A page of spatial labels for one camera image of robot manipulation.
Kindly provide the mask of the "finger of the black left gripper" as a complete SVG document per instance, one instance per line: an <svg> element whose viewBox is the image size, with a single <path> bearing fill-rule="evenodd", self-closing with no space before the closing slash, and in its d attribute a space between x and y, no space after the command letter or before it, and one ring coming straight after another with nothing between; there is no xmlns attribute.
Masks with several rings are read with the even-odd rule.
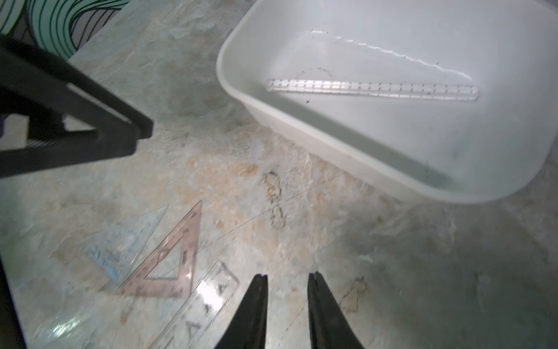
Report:
<svg viewBox="0 0 558 349"><path fill-rule="evenodd" d="M129 134L141 140L153 134L151 119L86 74L50 52L7 36L1 37L1 88L118 139Z"/></svg>
<svg viewBox="0 0 558 349"><path fill-rule="evenodd" d="M132 155L137 127L67 131L28 127L22 148L1 151L1 176L12 177Z"/></svg>

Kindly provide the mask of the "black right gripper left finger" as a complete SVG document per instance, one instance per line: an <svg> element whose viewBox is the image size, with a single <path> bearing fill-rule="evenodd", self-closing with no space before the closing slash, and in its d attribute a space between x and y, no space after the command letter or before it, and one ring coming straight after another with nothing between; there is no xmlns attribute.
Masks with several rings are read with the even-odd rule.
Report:
<svg viewBox="0 0 558 349"><path fill-rule="evenodd" d="M265 348L268 277L257 274L251 281L229 327L215 349Z"/></svg>

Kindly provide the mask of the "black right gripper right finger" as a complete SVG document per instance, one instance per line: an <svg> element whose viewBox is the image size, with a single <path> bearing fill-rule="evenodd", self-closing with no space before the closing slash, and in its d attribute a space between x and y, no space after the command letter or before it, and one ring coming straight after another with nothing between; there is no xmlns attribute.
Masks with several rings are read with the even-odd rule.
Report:
<svg viewBox="0 0 558 349"><path fill-rule="evenodd" d="M311 273L307 285L311 348L360 348L324 277Z"/></svg>

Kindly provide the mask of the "clear stencil ruler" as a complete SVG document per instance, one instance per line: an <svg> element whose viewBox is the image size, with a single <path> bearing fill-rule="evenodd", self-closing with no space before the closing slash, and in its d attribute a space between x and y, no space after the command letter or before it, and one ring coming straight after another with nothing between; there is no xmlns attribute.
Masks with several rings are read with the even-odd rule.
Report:
<svg viewBox="0 0 558 349"><path fill-rule="evenodd" d="M238 289L239 281L216 261L190 297L151 344L152 348L194 348Z"/></svg>

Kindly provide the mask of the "clear protractor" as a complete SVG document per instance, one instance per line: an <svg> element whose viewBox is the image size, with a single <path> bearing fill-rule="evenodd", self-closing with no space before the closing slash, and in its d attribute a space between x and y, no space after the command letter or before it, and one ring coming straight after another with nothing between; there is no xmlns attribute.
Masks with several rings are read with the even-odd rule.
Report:
<svg viewBox="0 0 558 349"><path fill-rule="evenodd" d="M119 311L103 302L63 307L29 339L29 348L112 348L120 328Z"/></svg>

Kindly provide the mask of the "clear straight ruler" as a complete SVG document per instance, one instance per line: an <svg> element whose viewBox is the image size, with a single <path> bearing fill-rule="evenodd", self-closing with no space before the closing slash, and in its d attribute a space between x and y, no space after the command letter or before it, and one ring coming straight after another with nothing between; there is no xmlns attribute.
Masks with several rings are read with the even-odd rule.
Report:
<svg viewBox="0 0 558 349"><path fill-rule="evenodd" d="M269 79L265 87L269 92L351 95L410 100L475 102L480 97L479 87L462 84Z"/></svg>

